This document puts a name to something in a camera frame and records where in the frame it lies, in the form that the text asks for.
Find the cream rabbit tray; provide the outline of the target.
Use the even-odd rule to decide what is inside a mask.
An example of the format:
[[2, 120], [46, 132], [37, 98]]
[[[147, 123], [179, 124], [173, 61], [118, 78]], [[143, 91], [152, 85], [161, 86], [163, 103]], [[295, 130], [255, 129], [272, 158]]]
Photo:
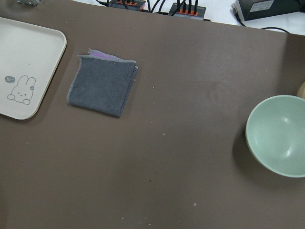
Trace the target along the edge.
[[0, 20], [0, 113], [18, 120], [38, 110], [67, 40], [58, 30]]

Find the grey folded cloth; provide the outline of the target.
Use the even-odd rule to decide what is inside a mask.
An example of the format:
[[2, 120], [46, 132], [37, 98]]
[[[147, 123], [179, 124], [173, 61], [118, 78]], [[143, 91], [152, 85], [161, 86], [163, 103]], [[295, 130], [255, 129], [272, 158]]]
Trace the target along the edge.
[[67, 103], [121, 117], [138, 72], [136, 61], [98, 50], [78, 58], [80, 65], [68, 90]]

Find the black orange usb hub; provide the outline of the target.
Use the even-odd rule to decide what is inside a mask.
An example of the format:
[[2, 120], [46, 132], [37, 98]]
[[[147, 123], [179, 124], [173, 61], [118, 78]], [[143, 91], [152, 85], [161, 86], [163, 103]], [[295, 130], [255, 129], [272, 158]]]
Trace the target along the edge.
[[144, 0], [111, 0], [109, 7], [141, 11], [144, 9], [146, 1]]

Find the mint green bowl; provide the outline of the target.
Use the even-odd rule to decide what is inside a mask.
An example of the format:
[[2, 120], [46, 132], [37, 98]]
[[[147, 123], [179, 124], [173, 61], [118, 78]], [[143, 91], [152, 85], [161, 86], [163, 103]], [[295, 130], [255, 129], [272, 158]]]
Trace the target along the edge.
[[245, 138], [253, 157], [285, 177], [305, 176], [305, 101], [277, 95], [260, 102], [250, 113]]

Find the black power box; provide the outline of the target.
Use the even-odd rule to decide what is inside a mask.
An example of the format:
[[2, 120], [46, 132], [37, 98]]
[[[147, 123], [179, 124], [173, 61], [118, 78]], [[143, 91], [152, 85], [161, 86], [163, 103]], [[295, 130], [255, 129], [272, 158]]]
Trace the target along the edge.
[[303, 0], [236, 0], [235, 7], [242, 21], [250, 21], [298, 12]]

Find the wooden cup tree stand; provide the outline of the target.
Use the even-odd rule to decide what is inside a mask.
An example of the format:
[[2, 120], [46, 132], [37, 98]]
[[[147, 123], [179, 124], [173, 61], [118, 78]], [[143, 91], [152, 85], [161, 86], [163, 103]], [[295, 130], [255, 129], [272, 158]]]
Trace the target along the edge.
[[297, 96], [305, 99], [305, 82], [303, 82], [302, 85], [300, 86], [300, 88], [297, 92]]

